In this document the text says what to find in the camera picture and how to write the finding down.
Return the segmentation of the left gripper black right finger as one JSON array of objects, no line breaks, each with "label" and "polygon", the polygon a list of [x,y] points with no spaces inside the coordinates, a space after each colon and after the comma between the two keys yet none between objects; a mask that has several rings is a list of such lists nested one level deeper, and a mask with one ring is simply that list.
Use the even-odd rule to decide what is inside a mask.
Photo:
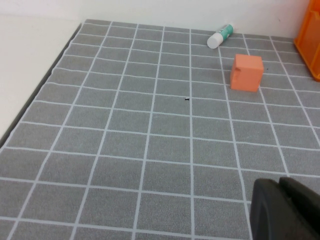
[{"label": "left gripper black right finger", "polygon": [[300,226],[296,234],[302,240],[318,240],[320,238],[320,195],[299,181],[290,177],[281,177],[279,186],[288,197]]}]

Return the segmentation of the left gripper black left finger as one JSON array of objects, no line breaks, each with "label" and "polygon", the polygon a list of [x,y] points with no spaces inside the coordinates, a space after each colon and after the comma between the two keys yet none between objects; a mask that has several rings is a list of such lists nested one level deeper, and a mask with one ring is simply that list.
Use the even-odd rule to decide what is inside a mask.
[{"label": "left gripper black left finger", "polygon": [[298,240],[299,222],[288,195],[274,180],[254,182],[250,207],[254,240]]}]

